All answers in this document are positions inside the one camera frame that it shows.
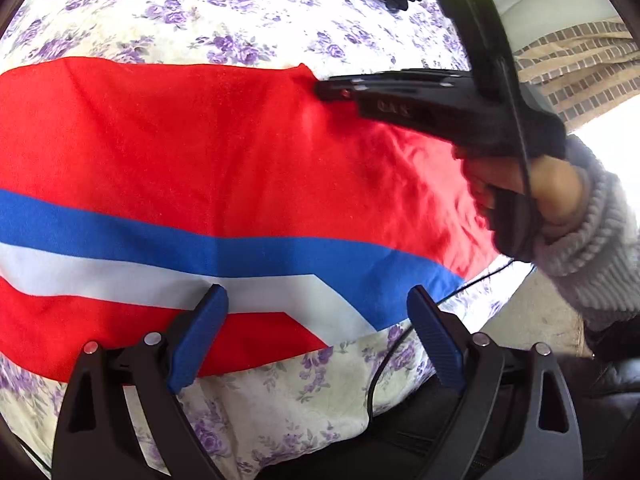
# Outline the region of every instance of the black cable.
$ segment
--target black cable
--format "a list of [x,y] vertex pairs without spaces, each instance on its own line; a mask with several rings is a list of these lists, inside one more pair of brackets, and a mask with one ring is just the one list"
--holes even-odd
[[43,460],[43,459],[41,459],[41,458],[40,458],[40,456],[39,456],[36,452],[34,452],[34,450],[33,450],[33,449],[31,449],[31,447],[29,447],[29,446],[27,445],[27,443],[26,443],[23,439],[21,439],[21,438],[20,438],[19,436],[17,436],[15,433],[14,433],[14,437],[18,440],[18,442],[20,442],[20,445],[21,445],[24,449],[26,449],[26,450],[29,452],[29,454],[31,455],[31,457],[32,457],[36,462],[38,462],[38,463],[42,466],[42,468],[43,468],[47,473],[51,473],[51,467],[50,467],[49,465],[47,465],[47,463],[46,463],[46,462],[44,462],[44,460]]
[[[484,276],[481,276],[480,278],[476,278],[472,282],[465,283],[465,285],[461,286],[460,288],[457,288],[451,294],[448,294],[447,296],[442,298],[437,303],[437,305],[440,306],[445,301],[450,300],[451,298],[453,298],[455,295],[459,294],[460,292],[463,292],[464,290],[467,290],[470,286],[474,286],[477,283],[482,282],[482,280],[486,280],[487,278],[490,278],[490,277],[494,276],[495,274],[498,274],[498,272],[502,272],[504,269],[509,267],[514,261],[515,260],[512,258],[511,260],[508,261],[508,263],[506,263],[505,265],[501,266],[499,269],[492,270],[488,274],[485,274]],[[373,394],[376,391],[376,386],[378,385],[378,381],[380,380],[380,376],[382,375],[382,372],[385,371],[386,366],[389,364],[389,361],[391,361],[391,358],[394,356],[394,354],[398,350],[399,346],[403,342],[405,342],[407,337],[409,337],[409,335],[413,331],[414,331],[414,326],[413,325],[409,325],[404,330],[404,332],[401,333],[400,337],[398,337],[398,339],[396,339],[394,341],[394,343],[391,345],[391,348],[386,353],[385,358],[382,359],[382,362],[378,365],[378,368],[376,368],[376,372],[373,374],[373,377],[371,378],[371,382],[369,383],[369,388],[367,389],[367,416],[369,417],[369,422],[371,422],[371,419],[373,418]]]

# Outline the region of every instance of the black clamp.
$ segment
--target black clamp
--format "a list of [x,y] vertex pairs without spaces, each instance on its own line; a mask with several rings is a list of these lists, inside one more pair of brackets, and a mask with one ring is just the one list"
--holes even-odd
[[[128,348],[90,341],[76,361],[60,409],[53,480],[224,480],[204,451],[175,394],[191,384],[228,313],[226,291],[213,285],[164,333]],[[142,455],[122,389],[135,385],[158,451],[171,476]]]
[[455,314],[442,312],[421,286],[407,299],[409,318],[440,382],[460,394],[444,434],[417,480],[464,480],[478,452],[501,384],[523,378],[528,391],[520,440],[482,480],[582,480],[582,444],[569,390],[551,348],[536,343],[526,366],[484,333],[471,335]]

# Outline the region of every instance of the floral bedsheet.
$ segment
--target floral bedsheet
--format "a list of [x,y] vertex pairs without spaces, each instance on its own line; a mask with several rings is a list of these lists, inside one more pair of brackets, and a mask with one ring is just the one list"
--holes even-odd
[[[419,66],[467,68],[464,49],[435,0],[410,3],[398,14],[373,0],[26,0],[0,40],[0,73],[63,56],[261,68],[302,62],[319,78]],[[478,330],[529,268],[511,266],[453,298],[446,309]],[[201,378],[179,399],[225,477],[248,480],[265,466],[362,432],[366,387],[402,328]],[[420,342],[408,338],[376,389],[375,411],[395,406],[431,374]],[[0,354],[0,413],[47,463],[64,389]],[[147,461],[165,470],[135,388],[126,388],[126,396]]]

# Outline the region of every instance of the sweater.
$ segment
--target sweater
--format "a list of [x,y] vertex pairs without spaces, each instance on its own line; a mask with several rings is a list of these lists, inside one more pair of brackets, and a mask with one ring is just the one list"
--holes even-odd
[[577,137],[567,158],[588,176],[588,198],[577,227],[553,243],[536,241],[535,264],[594,331],[640,313],[638,226],[618,177]]

